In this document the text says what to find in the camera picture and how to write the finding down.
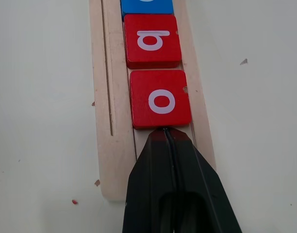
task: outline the letter o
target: letter o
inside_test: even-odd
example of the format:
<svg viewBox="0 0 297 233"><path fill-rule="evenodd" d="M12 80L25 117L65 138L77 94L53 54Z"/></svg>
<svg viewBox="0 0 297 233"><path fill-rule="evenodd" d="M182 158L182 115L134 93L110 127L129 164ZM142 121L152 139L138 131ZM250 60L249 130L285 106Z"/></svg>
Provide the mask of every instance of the letter o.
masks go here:
<svg viewBox="0 0 297 233"><path fill-rule="evenodd" d="M169 104L166 107L158 107L155 105L154 100L158 96L165 96L169 99ZM155 90L152 93L150 93L148 97L148 105L151 108L151 110L157 114L167 114L172 112L176 105L176 100L174 99L173 94L170 91L159 89Z"/></svg>

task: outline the letter b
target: letter b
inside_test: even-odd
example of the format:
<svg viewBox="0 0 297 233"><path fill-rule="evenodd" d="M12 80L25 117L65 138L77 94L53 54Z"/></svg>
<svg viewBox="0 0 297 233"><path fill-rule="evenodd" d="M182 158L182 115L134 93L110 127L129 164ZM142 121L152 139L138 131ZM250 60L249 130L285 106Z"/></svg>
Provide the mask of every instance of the letter b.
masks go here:
<svg viewBox="0 0 297 233"><path fill-rule="evenodd" d="M146 51L156 51L163 46L163 40L161 36L169 36L169 31L138 31L138 46ZM143 39L147 36L153 36L156 38L157 42L154 45L147 45L144 43Z"/></svg>

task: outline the debris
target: debris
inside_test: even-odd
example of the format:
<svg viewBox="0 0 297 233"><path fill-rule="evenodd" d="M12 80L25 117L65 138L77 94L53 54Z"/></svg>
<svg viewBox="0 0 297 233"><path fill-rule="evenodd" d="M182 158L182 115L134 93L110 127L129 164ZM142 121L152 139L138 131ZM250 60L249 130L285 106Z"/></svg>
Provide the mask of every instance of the debris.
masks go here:
<svg viewBox="0 0 297 233"><path fill-rule="evenodd" d="M72 200L72 203L74 204L74 205L78 205L79 203L76 201L76 200Z"/></svg>
<svg viewBox="0 0 297 233"><path fill-rule="evenodd" d="M187 91L187 86L183 87L183 91L184 91L185 93L188 93L188 91Z"/></svg>
<svg viewBox="0 0 297 233"><path fill-rule="evenodd" d="M97 181L95 182L95 185L98 187L98 186L100 185L100 180L97 180Z"/></svg>
<svg viewBox="0 0 297 233"><path fill-rule="evenodd" d="M244 65L244 64L248 64L248 59L247 58L240 63L240 65Z"/></svg>

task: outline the blue tile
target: blue tile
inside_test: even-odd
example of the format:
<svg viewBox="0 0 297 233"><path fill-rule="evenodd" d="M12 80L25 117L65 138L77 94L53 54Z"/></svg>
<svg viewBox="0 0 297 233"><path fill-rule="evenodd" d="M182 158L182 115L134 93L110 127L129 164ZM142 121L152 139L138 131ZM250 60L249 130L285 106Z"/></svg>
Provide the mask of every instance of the blue tile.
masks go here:
<svg viewBox="0 0 297 233"><path fill-rule="evenodd" d="M126 14L172 14L172 0L121 0L123 17Z"/></svg>

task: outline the red speck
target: red speck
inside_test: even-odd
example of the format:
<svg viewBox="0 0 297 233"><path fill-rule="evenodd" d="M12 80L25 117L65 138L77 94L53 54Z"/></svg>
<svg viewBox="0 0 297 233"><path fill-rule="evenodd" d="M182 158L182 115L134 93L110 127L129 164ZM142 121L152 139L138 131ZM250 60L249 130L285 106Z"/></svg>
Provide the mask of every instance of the red speck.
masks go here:
<svg viewBox="0 0 297 233"><path fill-rule="evenodd" d="M74 204L74 205L78 205L79 203L76 201L76 200L72 200L72 203Z"/></svg>

